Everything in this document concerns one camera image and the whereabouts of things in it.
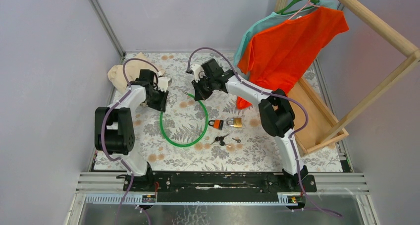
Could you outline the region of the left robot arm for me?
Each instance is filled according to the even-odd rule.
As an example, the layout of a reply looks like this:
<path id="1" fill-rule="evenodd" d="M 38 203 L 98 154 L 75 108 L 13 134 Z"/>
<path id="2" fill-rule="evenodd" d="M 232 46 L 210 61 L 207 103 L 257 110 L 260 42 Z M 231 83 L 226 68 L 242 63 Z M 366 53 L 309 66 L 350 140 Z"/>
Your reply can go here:
<path id="1" fill-rule="evenodd" d="M 149 163 L 133 152 L 135 110 L 144 103 L 151 109 L 164 112 L 170 81 L 169 77 L 142 69 L 117 102 L 95 110 L 95 148 L 103 151 L 110 161 L 121 162 L 127 173 L 135 176 L 135 185 L 143 191 L 152 188 L 154 178 L 147 173 Z"/>

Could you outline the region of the orange padlock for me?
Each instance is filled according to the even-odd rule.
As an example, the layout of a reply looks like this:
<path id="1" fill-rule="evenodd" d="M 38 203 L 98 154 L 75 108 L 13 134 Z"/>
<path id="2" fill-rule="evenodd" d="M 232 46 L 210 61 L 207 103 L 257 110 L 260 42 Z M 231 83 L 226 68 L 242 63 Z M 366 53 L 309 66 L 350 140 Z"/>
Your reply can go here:
<path id="1" fill-rule="evenodd" d="M 215 129 L 222 130 L 224 126 L 224 120 L 222 119 L 209 120 L 208 125 Z"/>

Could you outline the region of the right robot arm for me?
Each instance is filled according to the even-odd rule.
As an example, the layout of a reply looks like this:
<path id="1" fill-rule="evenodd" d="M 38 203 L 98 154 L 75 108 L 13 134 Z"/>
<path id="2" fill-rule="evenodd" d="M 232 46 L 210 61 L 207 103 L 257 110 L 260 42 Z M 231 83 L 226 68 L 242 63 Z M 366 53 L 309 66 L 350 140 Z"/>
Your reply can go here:
<path id="1" fill-rule="evenodd" d="M 298 106 L 298 102 L 288 98 L 281 89 L 271 91 L 249 82 L 232 69 L 224 71 L 213 58 L 203 64 L 188 64 L 186 72 L 194 76 L 195 101 L 208 99 L 213 91 L 223 91 L 258 107 L 264 131 L 275 139 L 279 148 L 285 187 L 297 191 L 303 186 L 308 170 L 298 152 L 296 116 L 291 106 L 292 103 Z"/>

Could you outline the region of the brass padlock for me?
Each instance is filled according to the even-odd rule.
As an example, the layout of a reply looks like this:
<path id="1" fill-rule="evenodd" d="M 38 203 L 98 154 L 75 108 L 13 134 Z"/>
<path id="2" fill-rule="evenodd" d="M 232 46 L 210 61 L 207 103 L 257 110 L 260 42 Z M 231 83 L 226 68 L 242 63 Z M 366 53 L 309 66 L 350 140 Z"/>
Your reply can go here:
<path id="1" fill-rule="evenodd" d="M 230 127 L 241 128 L 242 119 L 240 117 L 233 117 L 226 120 L 226 124 Z"/>

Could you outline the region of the black keys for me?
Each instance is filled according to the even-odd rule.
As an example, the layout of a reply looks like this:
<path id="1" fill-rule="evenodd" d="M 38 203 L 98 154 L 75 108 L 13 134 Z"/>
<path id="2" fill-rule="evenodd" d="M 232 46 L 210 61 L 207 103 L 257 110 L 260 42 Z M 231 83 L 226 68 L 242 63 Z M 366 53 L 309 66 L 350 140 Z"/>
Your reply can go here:
<path id="1" fill-rule="evenodd" d="M 225 146 L 226 143 L 224 142 L 224 139 L 228 136 L 229 134 L 226 134 L 224 136 L 217 136 L 214 138 L 214 140 L 211 142 L 211 145 L 218 142 L 220 146 Z"/>

